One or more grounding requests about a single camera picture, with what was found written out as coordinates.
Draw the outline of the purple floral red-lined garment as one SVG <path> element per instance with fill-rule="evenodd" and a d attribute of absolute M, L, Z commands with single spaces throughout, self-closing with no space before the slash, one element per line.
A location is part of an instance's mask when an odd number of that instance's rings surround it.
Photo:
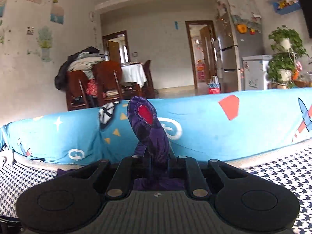
<path fill-rule="evenodd" d="M 169 178 L 165 167 L 171 150 L 169 139 L 154 106 L 142 97 L 63 113 L 55 127 L 52 159 L 56 163 L 88 165 L 99 160 L 119 163 L 125 157 L 148 153 L 151 176 L 135 179 L 134 189 L 184 189 L 182 179 Z"/>

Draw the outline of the dark wooden chair behind table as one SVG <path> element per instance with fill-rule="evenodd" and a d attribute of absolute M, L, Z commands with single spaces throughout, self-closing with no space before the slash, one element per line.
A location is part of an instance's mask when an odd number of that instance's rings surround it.
<path fill-rule="evenodd" d="M 156 93 L 153 86 L 152 75 L 150 71 L 151 60 L 147 60 L 143 65 L 144 74 L 146 76 L 146 82 L 142 87 L 142 93 L 145 98 L 155 98 Z"/>

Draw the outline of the blue cartoon print sofa backrest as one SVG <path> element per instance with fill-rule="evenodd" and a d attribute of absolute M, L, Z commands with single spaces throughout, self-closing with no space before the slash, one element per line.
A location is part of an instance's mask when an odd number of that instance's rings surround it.
<path fill-rule="evenodd" d="M 1 147 L 54 164 L 117 163 L 138 144 L 128 104 L 11 122 L 1 127 Z M 175 155 L 200 162 L 241 159 L 311 138 L 311 88 L 152 99 L 151 104 Z"/>

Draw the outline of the red white shopping bag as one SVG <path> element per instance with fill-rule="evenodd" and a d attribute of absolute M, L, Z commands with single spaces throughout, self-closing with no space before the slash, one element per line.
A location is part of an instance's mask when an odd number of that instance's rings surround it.
<path fill-rule="evenodd" d="M 218 81 L 218 77 L 216 75 L 213 75 L 210 78 L 210 82 L 208 84 L 208 94 L 215 95 L 220 93 L 221 93 L 221 85 Z"/>

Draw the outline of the white clothed dining table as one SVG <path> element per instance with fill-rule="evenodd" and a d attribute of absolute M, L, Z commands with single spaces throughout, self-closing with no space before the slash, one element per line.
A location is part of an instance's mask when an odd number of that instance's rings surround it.
<path fill-rule="evenodd" d="M 141 63 L 126 63 L 121 66 L 122 83 L 136 83 L 142 88 L 147 82 L 147 78 Z"/>

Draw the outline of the brown wooden chair right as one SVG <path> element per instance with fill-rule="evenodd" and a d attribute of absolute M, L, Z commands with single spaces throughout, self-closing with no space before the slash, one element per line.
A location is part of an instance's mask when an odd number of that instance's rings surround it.
<path fill-rule="evenodd" d="M 121 64 L 115 61 L 102 61 L 93 66 L 97 83 L 97 100 L 99 106 L 123 99 L 120 82 L 122 79 Z"/>

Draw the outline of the brown wooden chair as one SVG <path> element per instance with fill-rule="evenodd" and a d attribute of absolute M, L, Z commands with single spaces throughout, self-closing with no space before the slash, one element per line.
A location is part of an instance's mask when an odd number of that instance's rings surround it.
<path fill-rule="evenodd" d="M 102 61 L 93 66 L 97 83 L 97 100 L 99 106 L 123 99 L 120 82 L 122 79 L 121 64 L 115 61 Z"/>
<path fill-rule="evenodd" d="M 93 97 L 87 95 L 88 78 L 84 72 L 74 70 L 67 73 L 66 100 L 68 111 L 95 107 Z"/>

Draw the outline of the brown wooden chair left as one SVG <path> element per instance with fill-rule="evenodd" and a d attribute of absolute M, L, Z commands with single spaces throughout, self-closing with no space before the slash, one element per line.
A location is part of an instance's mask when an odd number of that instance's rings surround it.
<path fill-rule="evenodd" d="M 66 100 L 68 111 L 95 107 L 93 97 L 87 95 L 88 78 L 84 72 L 74 70 L 67 73 Z"/>

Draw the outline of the houndstooth sofa seat cover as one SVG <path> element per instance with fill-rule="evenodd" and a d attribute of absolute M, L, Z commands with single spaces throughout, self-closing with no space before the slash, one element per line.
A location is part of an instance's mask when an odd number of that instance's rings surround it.
<path fill-rule="evenodd" d="M 311 146 L 292 152 L 269 163 L 250 166 L 250 174 L 289 189 L 299 200 L 300 212 L 293 225 L 294 233 L 311 233 Z M 1 215 L 16 217 L 15 204 L 22 192 L 37 184 L 53 179 L 56 171 L 32 168 L 19 162 L 1 167 Z"/>

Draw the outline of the white chest freezer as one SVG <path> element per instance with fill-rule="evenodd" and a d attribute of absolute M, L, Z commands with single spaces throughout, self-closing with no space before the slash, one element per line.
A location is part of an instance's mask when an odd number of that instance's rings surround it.
<path fill-rule="evenodd" d="M 267 90 L 267 67 L 272 59 L 270 55 L 243 57 L 244 89 Z"/>

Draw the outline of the silver refrigerator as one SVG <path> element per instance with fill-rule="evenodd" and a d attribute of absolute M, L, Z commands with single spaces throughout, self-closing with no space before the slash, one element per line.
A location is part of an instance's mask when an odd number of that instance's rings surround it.
<path fill-rule="evenodd" d="M 243 58 L 264 54 L 261 15 L 254 0 L 217 0 L 217 72 L 223 93 L 244 90 Z"/>

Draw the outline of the green potted plant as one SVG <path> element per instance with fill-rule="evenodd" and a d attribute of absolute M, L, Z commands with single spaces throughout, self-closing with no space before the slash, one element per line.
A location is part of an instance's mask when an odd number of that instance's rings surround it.
<path fill-rule="evenodd" d="M 308 57 L 307 50 L 299 33 L 285 25 L 276 28 L 269 34 L 273 41 L 274 52 L 267 66 L 267 79 L 272 88 L 290 89 L 295 87 L 302 66 L 299 59 Z"/>

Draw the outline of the blue wall shelf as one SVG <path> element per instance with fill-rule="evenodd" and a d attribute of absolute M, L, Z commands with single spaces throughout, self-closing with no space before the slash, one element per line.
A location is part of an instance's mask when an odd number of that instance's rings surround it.
<path fill-rule="evenodd" d="M 267 0 L 279 15 L 286 15 L 301 9 L 299 0 Z"/>

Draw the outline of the black wall television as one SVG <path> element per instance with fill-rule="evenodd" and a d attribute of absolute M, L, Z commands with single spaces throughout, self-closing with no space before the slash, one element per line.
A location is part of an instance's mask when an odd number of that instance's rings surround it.
<path fill-rule="evenodd" d="M 309 38 L 311 39 L 312 38 L 312 0 L 299 0 L 299 3 L 304 14 Z"/>

